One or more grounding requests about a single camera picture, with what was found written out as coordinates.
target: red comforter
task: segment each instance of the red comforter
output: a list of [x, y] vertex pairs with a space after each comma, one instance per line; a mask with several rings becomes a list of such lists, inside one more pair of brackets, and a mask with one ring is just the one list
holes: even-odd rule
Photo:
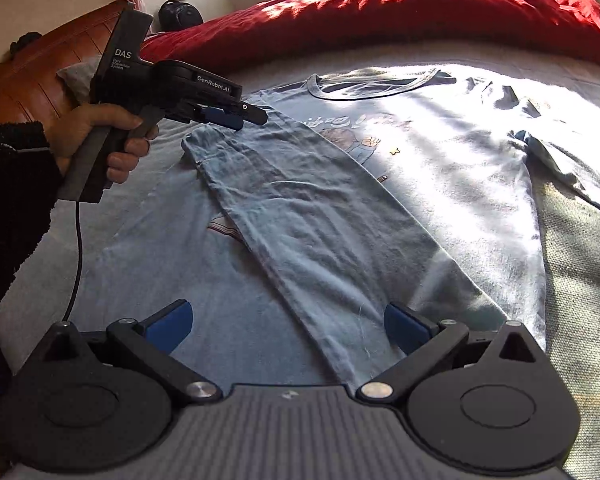
[[272, 0], [149, 38], [141, 56], [228, 74], [279, 57], [387, 41], [488, 40], [600, 65], [594, 0]]

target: fuzzy black sleeve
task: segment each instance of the fuzzy black sleeve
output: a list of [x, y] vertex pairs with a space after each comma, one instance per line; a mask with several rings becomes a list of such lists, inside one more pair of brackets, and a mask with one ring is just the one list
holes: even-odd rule
[[0, 125], [0, 300], [48, 231], [61, 181], [42, 124]]

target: mattress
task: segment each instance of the mattress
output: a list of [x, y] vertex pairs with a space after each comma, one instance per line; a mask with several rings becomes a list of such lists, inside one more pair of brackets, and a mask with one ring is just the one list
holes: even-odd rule
[[[599, 67], [490, 44], [387, 44], [279, 60], [236, 73], [232, 79], [243, 85], [247, 94], [301, 80], [312, 73], [442, 62], [515, 79], [517, 86], [544, 95], [547, 104], [574, 128], [590, 128], [592, 124], [600, 128]], [[586, 83], [589, 91], [580, 92], [581, 83]], [[85, 268], [134, 218], [164, 172], [178, 164], [182, 156], [180, 141], [187, 128], [190, 126], [170, 125], [124, 186], [114, 186], [100, 204], [80, 208]], [[600, 478], [600, 211], [554, 182], [539, 164], [530, 161], [528, 167], [547, 274], [548, 352], [582, 414], [580, 436], [566, 467], [576, 478]], [[59, 202], [52, 213], [51, 230], [18, 271], [0, 305], [0, 343], [13, 370], [23, 364], [50, 323], [64, 314], [76, 261], [74, 206]], [[126, 315], [134, 314], [133, 305], [121, 308]]]

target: person's left hand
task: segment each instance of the person's left hand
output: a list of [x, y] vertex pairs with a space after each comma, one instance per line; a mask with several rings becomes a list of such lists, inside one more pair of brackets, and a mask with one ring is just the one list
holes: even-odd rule
[[[140, 117], [121, 106], [81, 105], [53, 124], [45, 135], [60, 173], [64, 175], [71, 164], [71, 157], [94, 126], [110, 125], [121, 130], [133, 130], [140, 124]], [[154, 126], [144, 139], [128, 139], [125, 143], [125, 153], [109, 154], [107, 178], [117, 184], [125, 182], [129, 172], [138, 165], [140, 157], [149, 153], [150, 141], [157, 136], [158, 127]]]

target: wooden headboard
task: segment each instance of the wooden headboard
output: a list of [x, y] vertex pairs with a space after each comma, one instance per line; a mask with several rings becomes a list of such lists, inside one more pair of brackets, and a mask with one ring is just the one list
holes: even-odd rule
[[0, 123], [40, 121], [47, 127], [75, 108], [56, 72], [101, 54], [125, 4], [119, 0], [65, 23], [0, 63]]

